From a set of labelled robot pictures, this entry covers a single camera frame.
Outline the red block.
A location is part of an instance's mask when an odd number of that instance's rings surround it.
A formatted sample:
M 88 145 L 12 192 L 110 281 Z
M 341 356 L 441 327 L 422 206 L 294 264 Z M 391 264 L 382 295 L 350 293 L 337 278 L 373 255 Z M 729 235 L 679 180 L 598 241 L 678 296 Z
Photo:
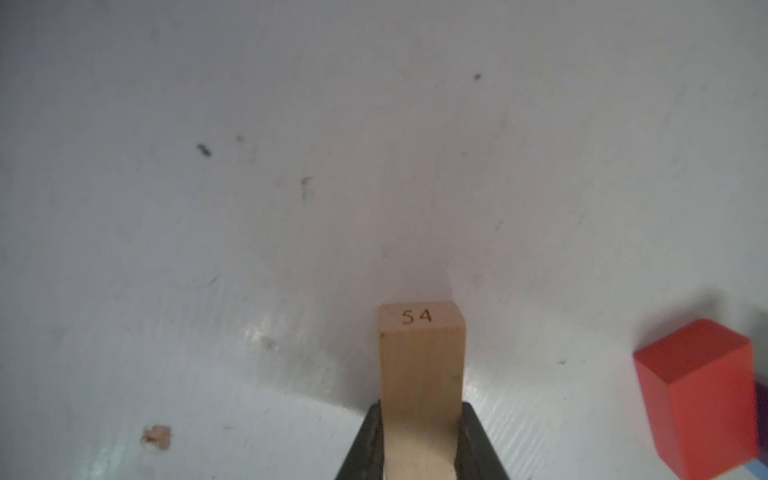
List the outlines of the red block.
M 659 457 L 680 479 L 714 479 L 758 456 L 751 340 L 696 320 L 633 360 Z

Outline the natural wood block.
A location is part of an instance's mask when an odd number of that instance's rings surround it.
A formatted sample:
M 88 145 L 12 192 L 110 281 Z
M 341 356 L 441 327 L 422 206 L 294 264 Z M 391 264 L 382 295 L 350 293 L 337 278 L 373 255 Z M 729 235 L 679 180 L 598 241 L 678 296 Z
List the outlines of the natural wood block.
M 451 301 L 378 310 L 384 476 L 455 479 L 466 321 Z

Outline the light blue block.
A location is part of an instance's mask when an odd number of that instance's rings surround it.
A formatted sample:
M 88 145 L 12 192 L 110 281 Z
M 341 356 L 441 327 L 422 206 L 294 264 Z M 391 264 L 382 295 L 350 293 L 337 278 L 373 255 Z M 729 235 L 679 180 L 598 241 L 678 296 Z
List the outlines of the light blue block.
M 757 479 L 768 480 L 768 466 L 759 459 L 745 465 L 745 468 Z

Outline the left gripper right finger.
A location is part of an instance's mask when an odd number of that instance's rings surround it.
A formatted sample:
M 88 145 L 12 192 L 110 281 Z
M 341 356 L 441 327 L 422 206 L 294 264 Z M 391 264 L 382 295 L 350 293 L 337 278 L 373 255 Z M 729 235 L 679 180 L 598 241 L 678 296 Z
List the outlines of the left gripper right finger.
M 458 480 L 509 480 L 479 417 L 469 402 L 462 403 L 454 467 Z

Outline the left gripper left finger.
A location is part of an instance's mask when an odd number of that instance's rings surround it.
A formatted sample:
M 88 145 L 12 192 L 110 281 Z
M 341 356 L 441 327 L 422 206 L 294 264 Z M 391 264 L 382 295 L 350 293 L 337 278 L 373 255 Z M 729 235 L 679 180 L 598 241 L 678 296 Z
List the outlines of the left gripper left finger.
M 380 401 L 368 409 L 335 479 L 384 479 L 384 442 Z

